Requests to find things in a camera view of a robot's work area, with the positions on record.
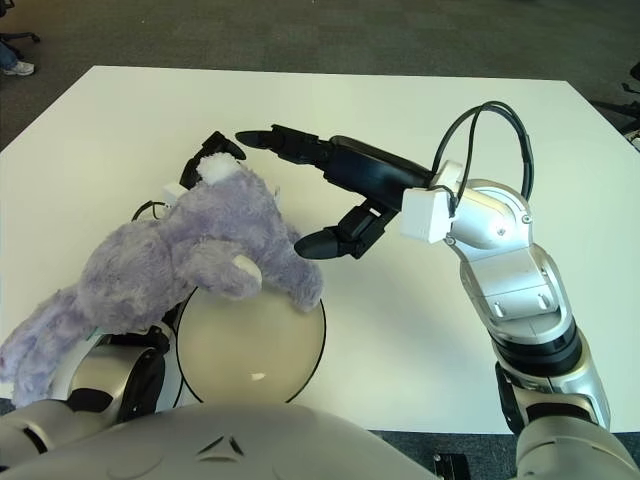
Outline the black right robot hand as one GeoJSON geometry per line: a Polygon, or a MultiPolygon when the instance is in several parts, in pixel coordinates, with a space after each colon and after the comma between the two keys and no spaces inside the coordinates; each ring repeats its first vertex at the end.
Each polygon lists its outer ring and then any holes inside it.
{"type": "Polygon", "coordinates": [[[265,149],[297,165],[312,165],[329,183],[364,197],[334,226],[297,240],[296,253],[324,260],[349,255],[361,258],[401,211],[403,194],[425,188],[434,174],[425,167],[350,137],[316,135],[274,125],[269,130],[236,134],[243,145],[265,149]]]}

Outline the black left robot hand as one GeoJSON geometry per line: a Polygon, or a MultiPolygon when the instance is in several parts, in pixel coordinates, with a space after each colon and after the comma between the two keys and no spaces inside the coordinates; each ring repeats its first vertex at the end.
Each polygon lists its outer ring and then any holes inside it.
{"type": "Polygon", "coordinates": [[[201,176],[197,171],[200,161],[216,153],[231,154],[238,161],[246,159],[246,154],[236,143],[225,137],[221,132],[214,131],[201,144],[200,150],[186,163],[179,184],[186,189],[192,189],[201,180],[201,176]]]}

